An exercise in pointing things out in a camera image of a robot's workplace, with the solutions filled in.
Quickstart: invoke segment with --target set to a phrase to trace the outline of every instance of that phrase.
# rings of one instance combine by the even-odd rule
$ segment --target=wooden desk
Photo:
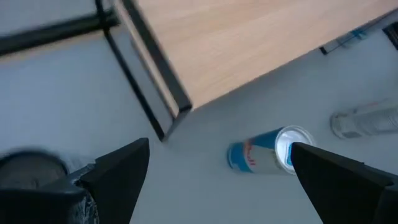
[[[156,80],[173,73],[193,109],[398,8],[397,0],[116,0],[115,4],[155,82],[169,95],[166,101],[175,96],[167,93],[174,87],[167,89]],[[153,43],[146,42],[148,35],[141,32],[136,14],[171,72],[157,66],[158,53],[148,50]],[[170,107],[173,114],[178,110],[175,104]]]

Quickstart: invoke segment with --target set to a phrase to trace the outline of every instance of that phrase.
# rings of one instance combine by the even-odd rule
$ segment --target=gray floor
[[[161,143],[98,36],[0,61],[0,150],[35,145],[97,157],[148,137],[132,223],[321,223],[295,176],[235,174],[226,148],[296,124],[324,149],[398,174],[396,136],[341,141],[328,125],[336,110],[396,96],[397,62],[381,31],[327,57],[315,50],[192,113]]]

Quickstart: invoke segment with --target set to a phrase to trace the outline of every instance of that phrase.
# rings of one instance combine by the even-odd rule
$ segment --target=red bull can
[[[311,146],[311,134],[299,126],[286,126],[230,145],[229,166],[240,172],[263,174],[295,174],[290,159],[293,142]]]

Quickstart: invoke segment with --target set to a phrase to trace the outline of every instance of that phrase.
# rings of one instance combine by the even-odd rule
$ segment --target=black metal frame
[[[119,66],[122,68],[122,71],[131,85],[131,88],[136,94],[156,135],[161,141],[164,141],[176,128],[179,122],[185,117],[185,115],[191,110],[192,104],[135,5],[131,0],[123,1],[123,3],[128,9],[129,15],[133,23],[136,25],[136,28],[143,39],[150,56],[153,58],[157,68],[160,71],[160,74],[162,75],[162,78],[165,80],[166,85],[168,86],[175,102],[178,105],[178,116],[176,118],[172,116],[172,126],[166,132],[160,126],[160,123],[156,119],[144,94],[142,93],[142,90],[135,81],[125,59],[123,58],[112,35],[110,34],[109,29],[119,25],[117,16],[112,9],[105,11],[100,0],[95,0],[97,9],[95,14],[82,16],[57,24],[38,27],[32,30],[26,30],[24,32],[11,34],[5,37],[0,37],[0,57],[3,55],[12,54],[14,52],[51,44],[59,40],[65,40],[71,37],[102,30]]]

